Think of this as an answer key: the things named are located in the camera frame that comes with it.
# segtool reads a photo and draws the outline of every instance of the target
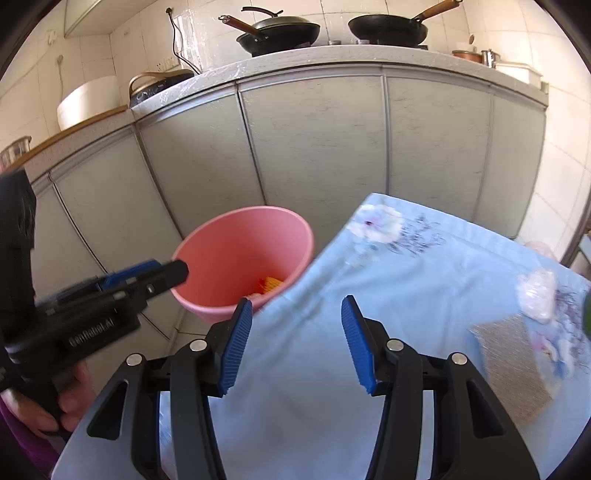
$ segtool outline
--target frying pan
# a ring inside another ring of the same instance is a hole
[[[255,11],[270,15],[254,25],[249,25],[230,15],[219,17],[229,27],[246,32],[240,35],[236,41],[244,50],[253,57],[273,53],[276,51],[291,50],[302,44],[313,44],[318,38],[320,26],[302,17],[280,17],[279,11],[273,13],[264,8],[243,7],[242,11]]]
[[[423,20],[435,17],[460,6],[463,0],[445,0],[414,18],[396,15],[361,15],[349,21],[349,29],[360,40],[372,44],[397,47],[416,47],[427,38],[428,29]]]

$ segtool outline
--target purple sleeve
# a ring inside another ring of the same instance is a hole
[[[55,466],[59,454],[51,446],[51,444],[31,432],[25,425],[17,420],[14,415],[8,410],[8,407],[0,399],[0,414],[4,418],[4,422],[12,432],[12,435],[21,446],[23,451],[27,454],[29,460],[45,475],[49,473]]]

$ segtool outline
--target human hand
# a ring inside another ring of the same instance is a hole
[[[76,364],[73,374],[76,381],[58,397],[59,406],[64,412],[60,423],[68,432],[74,431],[96,397],[92,390],[90,372],[86,362],[82,361]],[[57,431],[56,419],[30,398],[12,388],[3,391],[1,396],[12,414],[38,437],[46,438],[42,431]]]

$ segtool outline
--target pink plastic bucket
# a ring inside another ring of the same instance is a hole
[[[283,285],[254,297],[254,310],[302,275],[312,259],[314,235],[298,214],[279,207],[248,207],[224,213],[198,227],[173,259],[189,266],[187,281],[173,295],[208,323],[228,320],[241,297],[274,277]]]

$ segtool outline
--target metal screw head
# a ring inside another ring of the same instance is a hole
[[[388,343],[386,343],[386,348],[391,352],[399,352],[404,348],[404,344],[397,338],[393,338],[388,340]]]
[[[130,367],[135,367],[142,362],[142,356],[139,353],[132,353],[125,361]]]
[[[452,355],[452,362],[456,365],[466,365],[468,363],[468,357],[463,353],[454,353]]]
[[[205,340],[193,340],[189,345],[189,348],[193,352],[201,352],[207,348],[207,342]]]

